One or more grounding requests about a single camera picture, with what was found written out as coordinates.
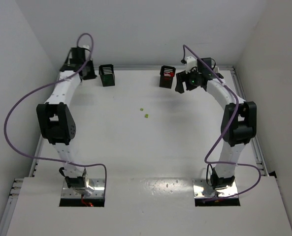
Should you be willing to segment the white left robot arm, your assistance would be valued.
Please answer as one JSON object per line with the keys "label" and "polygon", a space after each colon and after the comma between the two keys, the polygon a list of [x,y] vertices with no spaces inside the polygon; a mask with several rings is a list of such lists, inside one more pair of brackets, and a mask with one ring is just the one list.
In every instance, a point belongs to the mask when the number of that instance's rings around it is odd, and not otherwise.
{"label": "white left robot arm", "polygon": [[67,187],[73,190],[84,190],[89,184],[86,169],[74,165],[78,157],[73,142],[76,124],[69,105],[82,81],[96,78],[91,52],[88,45],[70,49],[52,94],[36,108],[42,137],[57,151],[63,163],[59,172],[65,178]]}

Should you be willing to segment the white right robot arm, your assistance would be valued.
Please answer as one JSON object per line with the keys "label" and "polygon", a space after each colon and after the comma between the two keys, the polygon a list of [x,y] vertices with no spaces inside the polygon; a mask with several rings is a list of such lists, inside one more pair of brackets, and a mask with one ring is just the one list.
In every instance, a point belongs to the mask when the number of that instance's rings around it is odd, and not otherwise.
{"label": "white right robot arm", "polygon": [[222,107],[224,114],[221,135],[218,142],[223,142],[219,160],[210,163],[213,166],[209,184],[213,189],[232,186],[235,180],[235,168],[242,150],[255,137],[257,132],[257,106],[239,97],[226,83],[220,73],[216,73],[205,59],[186,57],[182,63],[185,70],[176,74],[175,91],[184,93],[196,88],[203,88],[214,97]]}

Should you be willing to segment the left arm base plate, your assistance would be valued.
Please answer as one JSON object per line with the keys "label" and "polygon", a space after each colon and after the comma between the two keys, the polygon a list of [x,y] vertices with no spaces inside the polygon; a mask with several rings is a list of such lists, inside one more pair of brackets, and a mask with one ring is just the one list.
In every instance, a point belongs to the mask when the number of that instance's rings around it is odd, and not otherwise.
{"label": "left arm base plate", "polygon": [[90,178],[85,183],[85,187],[68,188],[66,181],[63,183],[61,198],[62,199],[102,199],[104,197],[105,179]]}

